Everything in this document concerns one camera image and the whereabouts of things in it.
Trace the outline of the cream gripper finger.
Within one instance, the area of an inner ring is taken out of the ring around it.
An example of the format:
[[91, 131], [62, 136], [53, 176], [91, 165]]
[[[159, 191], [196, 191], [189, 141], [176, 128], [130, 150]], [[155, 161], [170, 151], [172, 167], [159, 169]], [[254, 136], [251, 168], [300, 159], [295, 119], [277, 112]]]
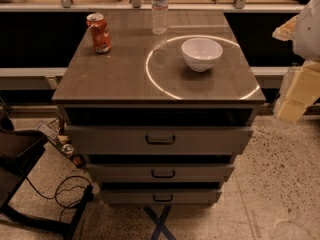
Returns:
[[282, 124], [296, 123], [320, 98], [320, 62], [305, 61], [285, 74], [276, 102], [276, 119]]

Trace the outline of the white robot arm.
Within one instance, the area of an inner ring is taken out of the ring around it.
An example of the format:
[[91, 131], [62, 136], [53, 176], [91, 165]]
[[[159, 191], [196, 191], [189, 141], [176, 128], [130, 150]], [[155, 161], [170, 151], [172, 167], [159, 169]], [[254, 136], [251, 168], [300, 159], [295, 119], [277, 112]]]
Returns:
[[293, 42], [293, 52], [304, 59], [302, 66], [285, 75], [274, 109], [276, 125], [295, 124], [320, 98], [320, 0], [310, 0], [301, 12], [276, 28], [272, 37]]

